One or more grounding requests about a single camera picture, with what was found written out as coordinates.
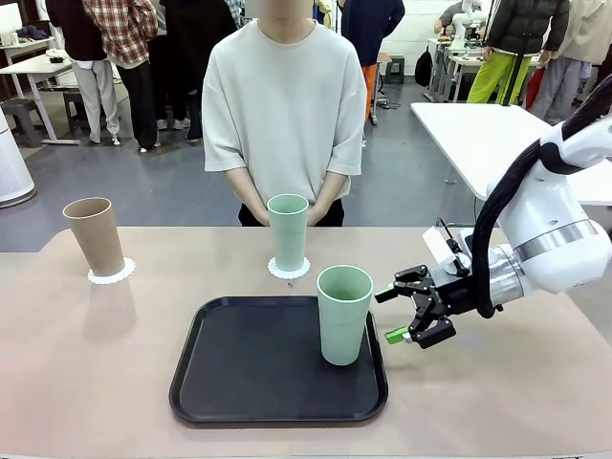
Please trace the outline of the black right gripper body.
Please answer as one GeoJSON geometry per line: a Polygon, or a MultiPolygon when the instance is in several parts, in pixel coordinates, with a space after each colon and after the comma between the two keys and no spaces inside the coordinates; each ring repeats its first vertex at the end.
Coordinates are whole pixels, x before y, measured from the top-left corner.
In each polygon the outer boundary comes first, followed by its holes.
{"type": "Polygon", "coordinates": [[[431,278],[428,307],[434,317],[461,315],[477,308],[469,268],[459,262],[451,262],[446,266],[430,265],[428,270],[431,278]]]}

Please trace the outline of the person's right hand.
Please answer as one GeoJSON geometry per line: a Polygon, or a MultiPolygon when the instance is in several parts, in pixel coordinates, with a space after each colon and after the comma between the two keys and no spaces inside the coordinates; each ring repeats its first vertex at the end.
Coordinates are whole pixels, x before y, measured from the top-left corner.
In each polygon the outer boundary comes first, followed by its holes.
{"type": "Polygon", "coordinates": [[[269,213],[260,200],[249,202],[247,207],[258,225],[263,227],[268,227],[270,225],[269,213]]]}

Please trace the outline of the person's left hand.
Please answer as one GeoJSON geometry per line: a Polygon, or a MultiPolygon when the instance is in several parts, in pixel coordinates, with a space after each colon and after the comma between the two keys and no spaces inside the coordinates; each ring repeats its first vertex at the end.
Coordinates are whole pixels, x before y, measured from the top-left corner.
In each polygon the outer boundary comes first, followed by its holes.
{"type": "Polygon", "coordinates": [[[316,226],[327,214],[330,206],[331,204],[324,199],[317,200],[308,210],[307,225],[309,227],[316,226]]]}

